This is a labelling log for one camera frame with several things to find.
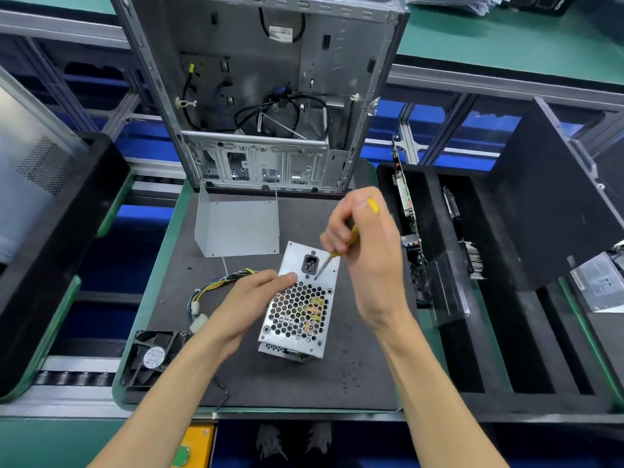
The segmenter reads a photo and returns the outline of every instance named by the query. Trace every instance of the power supply unit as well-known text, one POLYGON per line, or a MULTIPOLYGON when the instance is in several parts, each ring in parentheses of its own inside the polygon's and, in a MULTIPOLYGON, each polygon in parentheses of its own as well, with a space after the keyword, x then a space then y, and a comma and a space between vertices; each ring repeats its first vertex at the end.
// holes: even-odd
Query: power supply unit
POLYGON ((279 272, 297 273, 299 279, 269 303, 258 351, 300 362, 323 357, 340 259, 314 277, 329 257, 327 251, 288 242, 279 272))

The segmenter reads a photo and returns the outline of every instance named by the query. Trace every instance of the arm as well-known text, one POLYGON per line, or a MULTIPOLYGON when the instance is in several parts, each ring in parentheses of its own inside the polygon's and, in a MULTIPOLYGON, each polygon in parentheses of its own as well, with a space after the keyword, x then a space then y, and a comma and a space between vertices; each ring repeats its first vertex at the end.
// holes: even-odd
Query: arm
POLYGON ((435 359, 409 312, 401 237, 378 189, 349 193, 321 236, 329 251, 347 253, 357 310, 374 331, 399 388, 414 448, 423 467, 505 467, 461 396, 435 359), (376 215, 368 198, 379 205, 376 215), (360 234, 347 249, 352 216, 360 234))
POLYGON ((296 279, 294 273, 277 277, 270 269, 240 279, 90 468, 169 468, 219 365, 237 350, 277 292, 296 279))

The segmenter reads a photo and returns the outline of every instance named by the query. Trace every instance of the sneaker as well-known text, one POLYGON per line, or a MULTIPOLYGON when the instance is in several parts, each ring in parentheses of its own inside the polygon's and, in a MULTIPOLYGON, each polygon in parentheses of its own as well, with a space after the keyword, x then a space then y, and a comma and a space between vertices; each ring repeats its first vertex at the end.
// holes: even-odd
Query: sneaker
POLYGON ((301 464, 297 467, 330 468, 334 466, 333 453, 331 450, 332 424, 329 422, 316 422, 308 432, 308 444, 303 452, 301 464))
POLYGON ((262 468, 288 468, 292 466, 281 445, 280 430, 275 425, 262 424, 256 438, 258 458, 252 465, 262 468))

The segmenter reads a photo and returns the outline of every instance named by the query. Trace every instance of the person's left hand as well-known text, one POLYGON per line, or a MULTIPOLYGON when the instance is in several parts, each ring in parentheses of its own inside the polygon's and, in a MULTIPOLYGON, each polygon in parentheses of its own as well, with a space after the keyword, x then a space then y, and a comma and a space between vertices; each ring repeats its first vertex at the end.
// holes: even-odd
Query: person's left hand
POLYGON ((272 269, 239 279, 193 339, 210 335, 222 348, 223 358, 229 357, 249 327, 267 310, 271 299, 296 280, 295 273, 278 276, 272 269))

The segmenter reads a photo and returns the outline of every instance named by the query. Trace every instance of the stack of papers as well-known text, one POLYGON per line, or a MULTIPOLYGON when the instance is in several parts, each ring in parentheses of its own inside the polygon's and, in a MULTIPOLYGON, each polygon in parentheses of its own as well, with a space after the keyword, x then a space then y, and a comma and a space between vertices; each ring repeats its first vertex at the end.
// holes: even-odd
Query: stack of papers
POLYGON ((509 0, 405 0, 415 5, 450 6, 467 10, 479 16, 484 16, 491 7, 500 5, 509 0))

